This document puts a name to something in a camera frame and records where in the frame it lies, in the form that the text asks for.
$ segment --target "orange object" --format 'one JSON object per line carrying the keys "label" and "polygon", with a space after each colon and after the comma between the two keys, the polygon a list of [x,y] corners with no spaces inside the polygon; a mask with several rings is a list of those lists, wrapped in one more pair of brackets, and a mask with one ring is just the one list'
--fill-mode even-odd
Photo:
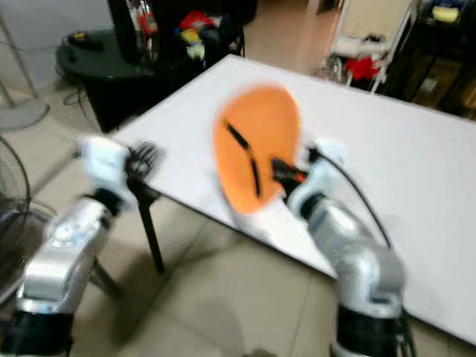
{"label": "orange object", "polygon": [[281,191],[271,160],[294,164],[299,131],[298,108],[281,87],[252,89],[222,110],[213,142],[222,189],[234,210],[253,213]]}

